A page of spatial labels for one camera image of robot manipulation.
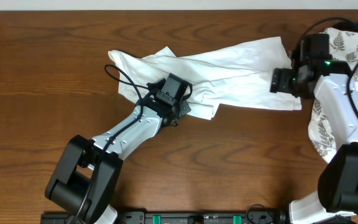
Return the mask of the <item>white t-shirt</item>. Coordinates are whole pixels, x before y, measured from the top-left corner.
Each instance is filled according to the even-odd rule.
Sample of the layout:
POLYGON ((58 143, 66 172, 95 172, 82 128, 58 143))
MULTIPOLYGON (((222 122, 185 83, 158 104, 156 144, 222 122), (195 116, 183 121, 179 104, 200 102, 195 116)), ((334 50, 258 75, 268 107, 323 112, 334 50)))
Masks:
POLYGON ((293 111, 301 100, 288 93, 271 93, 275 68, 290 68, 280 37, 244 42, 219 50, 177 57, 169 47, 143 58, 111 50, 109 58, 120 68, 119 94, 135 103, 139 92, 126 85, 128 80, 145 86, 172 73, 193 85, 188 99, 190 115, 211 120, 219 105, 293 111))

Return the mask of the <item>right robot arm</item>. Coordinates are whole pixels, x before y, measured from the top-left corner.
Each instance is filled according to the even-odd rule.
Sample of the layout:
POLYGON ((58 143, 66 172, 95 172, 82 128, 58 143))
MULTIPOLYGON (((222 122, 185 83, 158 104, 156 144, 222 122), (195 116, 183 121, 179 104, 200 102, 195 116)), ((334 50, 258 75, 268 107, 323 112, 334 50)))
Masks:
POLYGON ((320 60, 276 68, 270 91, 319 101, 337 147, 318 189, 289 205, 290 223, 328 223, 358 215, 358 95, 347 62, 320 60))

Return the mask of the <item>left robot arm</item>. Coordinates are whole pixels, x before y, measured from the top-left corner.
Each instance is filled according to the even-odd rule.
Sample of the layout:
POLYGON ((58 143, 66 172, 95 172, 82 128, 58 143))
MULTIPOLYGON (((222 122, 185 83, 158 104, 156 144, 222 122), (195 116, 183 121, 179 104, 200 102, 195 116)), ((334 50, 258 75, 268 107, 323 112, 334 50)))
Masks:
POLYGON ((122 122, 91 139, 77 135, 66 145, 45 189, 47 199, 72 215, 66 223, 114 223, 118 214, 110 200, 124 160, 190 112, 191 83, 169 75, 147 87, 122 122))

